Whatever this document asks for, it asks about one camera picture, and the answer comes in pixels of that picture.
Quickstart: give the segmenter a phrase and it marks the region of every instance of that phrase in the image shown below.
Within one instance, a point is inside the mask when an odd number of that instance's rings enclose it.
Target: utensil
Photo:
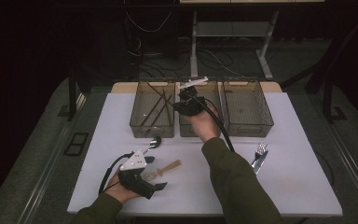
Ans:
[[[151,181],[154,180],[158,175],[162,176],[163,173],[170,171],[171,169],[180,166],[182,163],[177,160],[172,162],[171,164],[167,165],[166,167],[162,169],[157,169],[156,172],[148,172],[144,175],[145,181]]]
[[[251,166],[255,168],[255,164],[260,159],[260,157],[264,154],[266,151],[266,147],[268,144],[266,143],[260,143],[260,146],[258,146],[257,150],[255,151],[255,159],[253,160]]]
[[[161,144],[161,137],[160,136],[156,136],[152,139],[152,141],[150,142],[150,146],[147,150],[144,151],[144,154],[146,154],[146,152],[148,152],[150,149],[159,147],[159,145]]]
[[[261,166],[264,164],[264,160],[267,157],[267,154],[269,154],[269,151],[266,150],[263,155],[260,157],[260,159],[257,160],[257,162],[255,163],[255,167],[254,167],[254,173],[257,175],[258,172],[260,171]]]

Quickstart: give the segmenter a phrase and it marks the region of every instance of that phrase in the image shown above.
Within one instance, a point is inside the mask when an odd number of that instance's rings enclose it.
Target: plastic container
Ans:
[[[187,83],[189,80],[201,79],[203,77],[181,77],[180,85]],[[208,105],[213,104],[219,117],[222,118],[222,107],[220,103],[220,95],[217,77],[208,77],[208,80],[194,86],[198,92],[197,96],[203,96]],[[191,124],[184,119],[182,115],[179,116],[180,135],[182,137],[197,137],[191,127]]]
[[[135,138],[173,138],[176,78],[141,78],[133,103],[130,126]]]
[[[266,137],[274,125],[260,83],[254,77],[224,77],[222,106],[228,135]]]

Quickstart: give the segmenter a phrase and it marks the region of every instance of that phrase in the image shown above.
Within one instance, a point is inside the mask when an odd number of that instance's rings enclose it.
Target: olive green sleeve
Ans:
[[[210,165],[213,189],[228,224],[284,223],[249,162],[231,152],[223,139],[210,139],[202,153]]]
[[[102,193],[90,207],[81,209],[71,224],[112,224],[122,207],[117,199]]]

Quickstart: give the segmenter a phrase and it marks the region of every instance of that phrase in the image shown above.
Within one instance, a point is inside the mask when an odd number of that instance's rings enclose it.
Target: white plastic part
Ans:
[[[208,81],[208,78],[204,77],[204,78],[197,79],[197,80],[189,80],[183,86],[179,86],[179,90],[200,84],[201,82],[204,82],[204,81]]]
[[[121,171],[134,170],[146,167],[144,153],[141,150],[135,152],[124,164],[120,166]]]

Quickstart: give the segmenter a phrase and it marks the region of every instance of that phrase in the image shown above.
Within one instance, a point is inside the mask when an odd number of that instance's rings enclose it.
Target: person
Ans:
[[[259,184],[249,162],[231,152],[220,136],[213,118],[207,111],[186,117],[194,133],[204,143],[202,153],[210,166],[214,192],[221,203],[227,224],[283,224],[286,223],[273,201]],[[125,189],[115,174],[97,200],[81,209],[72,224],[113,223],[126,201],[139,197]]]

